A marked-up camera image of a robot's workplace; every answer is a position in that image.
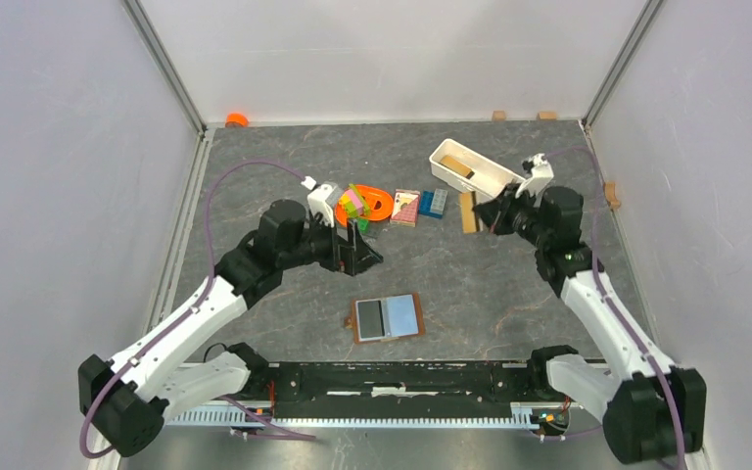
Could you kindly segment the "white rectangular plastic tray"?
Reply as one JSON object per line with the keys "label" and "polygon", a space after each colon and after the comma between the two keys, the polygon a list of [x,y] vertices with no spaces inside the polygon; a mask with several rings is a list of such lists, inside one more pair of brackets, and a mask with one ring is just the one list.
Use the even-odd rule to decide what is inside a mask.
{"label": "white rectangular plastic tray", "polygon": [[453,139],[444,140],[428,159],[432,174],[460,193],[474,192],[480,202],[498,196],[509,183],[525,178]]}

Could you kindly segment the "grey card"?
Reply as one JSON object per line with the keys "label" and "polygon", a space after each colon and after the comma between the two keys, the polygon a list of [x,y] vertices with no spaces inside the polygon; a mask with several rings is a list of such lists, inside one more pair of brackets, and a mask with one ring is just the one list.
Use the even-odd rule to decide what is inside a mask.
{"label": "grey card", "polygon": [[359,301],[355,306],[359,339],[373,341],[383,338],[385,326],[381,302],[379,300]]}

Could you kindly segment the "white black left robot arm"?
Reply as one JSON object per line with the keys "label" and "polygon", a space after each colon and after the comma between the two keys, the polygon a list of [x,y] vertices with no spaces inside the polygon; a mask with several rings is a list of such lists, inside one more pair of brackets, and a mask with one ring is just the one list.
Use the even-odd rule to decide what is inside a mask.
{"label": "white black left robot arm", "polygon": [[[286,270],[316,263],[356,276],[382,260],[356,223],[348,222],[346,235],[340,235],[333,217],[316,205],[273,202],[257,229],[213,261],[200,287],[158,326],[109,359],[92,354],[79,365],[82,454],[101,458],[114,451],[129,457],[187,409],[237,392],[245,399],[260,397],[268,386],[267,371],[235,352],[211,365],[178,368],[205,340],[276,289]],[[109,442],[108,450],[89,448],[91,428]]]}

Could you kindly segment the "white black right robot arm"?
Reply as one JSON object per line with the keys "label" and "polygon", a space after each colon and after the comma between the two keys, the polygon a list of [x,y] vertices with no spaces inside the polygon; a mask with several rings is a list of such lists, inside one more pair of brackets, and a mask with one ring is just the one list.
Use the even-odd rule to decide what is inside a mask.
{"label": "white black right robot arm", "polygon": [[662,352],[630,314],[582,239],[583,208],[583,196],[568,187],[551,186],[537,198],[514,183],[472,209],[492,234],[516,234],[534,247],[540,278],[583,323],[608,365],[602,372],[565,345],[538,349],[527,388],[540,400],[560,393],[579,403],[624,464],[669,457],[683,463],[704,444],[706,382]]}

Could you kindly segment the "brown leather card holder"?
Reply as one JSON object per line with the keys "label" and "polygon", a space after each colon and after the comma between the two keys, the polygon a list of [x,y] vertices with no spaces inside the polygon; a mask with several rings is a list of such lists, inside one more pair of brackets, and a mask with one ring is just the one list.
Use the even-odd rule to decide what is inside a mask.
{"label": "brown leather card holder", "polygon": [[[379,340],[361,341],[358,337],[356,306],[359,301],[379,300],[382,304],[385,335]],[[422,336],[426,333],[422,304],[418,293],[354,300],[351,313],[345,318],[344,325],[352,331],[356,344],[390,342],[398,339]]]}

